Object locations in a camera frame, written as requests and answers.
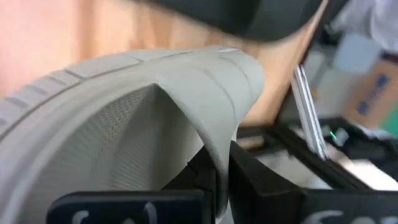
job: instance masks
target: green light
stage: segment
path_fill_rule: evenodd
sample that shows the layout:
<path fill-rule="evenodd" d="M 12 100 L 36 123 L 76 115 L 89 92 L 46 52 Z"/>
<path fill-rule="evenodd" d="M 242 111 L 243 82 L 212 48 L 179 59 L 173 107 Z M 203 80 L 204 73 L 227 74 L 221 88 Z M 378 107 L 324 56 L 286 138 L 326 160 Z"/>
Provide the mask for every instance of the green light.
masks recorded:
<path fill-rule="evenodd" d="M 330 135 L 333 137 L 334 140 L 337 139 L 337 137 L 335 136 L 335 134 L 333 134 L 333 132 L 330 132 Z"/>

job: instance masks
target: black machine part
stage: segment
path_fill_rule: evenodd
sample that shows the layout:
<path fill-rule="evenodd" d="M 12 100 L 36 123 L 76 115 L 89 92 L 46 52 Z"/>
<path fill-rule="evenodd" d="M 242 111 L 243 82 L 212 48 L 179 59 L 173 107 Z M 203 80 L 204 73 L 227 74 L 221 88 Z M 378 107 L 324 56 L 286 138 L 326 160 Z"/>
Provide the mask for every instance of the black machine part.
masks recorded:
<path fill-rule="evenodd" d="M 207 150 L 202 148 L 160 191 L 66 195 L 52 204 L 47 223 L 213 224 L 216 175 Z M 236 224 L 398 222 L 398 192 L 301 188 L 261 164 L 234 141 L 230 147 L 229 199 Z"/>
<path fill-rule="evenodd" d="M 322 0 L 151 0 L 245 39 L 268 42 L 299 30 Z"/>

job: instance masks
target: blue label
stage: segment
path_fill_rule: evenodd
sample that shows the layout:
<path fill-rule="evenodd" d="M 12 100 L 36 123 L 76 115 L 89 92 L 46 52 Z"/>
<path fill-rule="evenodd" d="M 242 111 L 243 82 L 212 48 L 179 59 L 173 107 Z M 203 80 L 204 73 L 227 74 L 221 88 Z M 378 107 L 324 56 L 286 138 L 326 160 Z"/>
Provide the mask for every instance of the blue label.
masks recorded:
<path fill-rule="evenodd" d="M 388 76 L 384 74 L 380 75 L 372 90 L 366 95 L 364 100 L 359 102 L 356 111 L 358 111 L 360 115 L 365 116 L 369 113 L 372 103 L 378 98 L 380 93 L 383 92 L 390 80 Z"/>

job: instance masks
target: wooden surface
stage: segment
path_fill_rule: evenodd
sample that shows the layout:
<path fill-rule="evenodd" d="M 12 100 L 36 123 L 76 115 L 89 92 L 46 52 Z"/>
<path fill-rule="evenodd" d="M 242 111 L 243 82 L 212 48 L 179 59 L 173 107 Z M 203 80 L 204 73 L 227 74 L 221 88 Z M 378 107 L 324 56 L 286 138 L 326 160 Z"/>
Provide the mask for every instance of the wooden surface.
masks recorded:
<path fill-rule="evenodd" d="M 83 59 L 129 49 L 222 44 L 243 49 L 263 64 L 264 92 L 244 124 L 271 123 L 326 1 L 312 21 L 290 37 L 257 44 L 139 2 L 0 0 L 0 97 Z"/>

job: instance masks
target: metal bar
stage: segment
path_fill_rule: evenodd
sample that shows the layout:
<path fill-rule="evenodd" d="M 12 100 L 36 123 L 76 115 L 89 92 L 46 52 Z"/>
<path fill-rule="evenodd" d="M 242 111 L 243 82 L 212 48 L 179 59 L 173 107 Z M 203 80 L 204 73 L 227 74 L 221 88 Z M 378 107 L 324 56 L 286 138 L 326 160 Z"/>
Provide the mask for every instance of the metal bar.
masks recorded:
<path fill-rule="evenodd" d="M 305 140 L 310 150 L 316 153 L 321 159 L 325 160 L 328 158 L 326 144 L 322 136 L 318 116 L 315 112 L 315 106 L 310 93 L 310 87 L 308 86 L 308 81 L 305 77 L 305 71 L 302 65 L 297 66 L 294 70 L 292 89 Z"/>

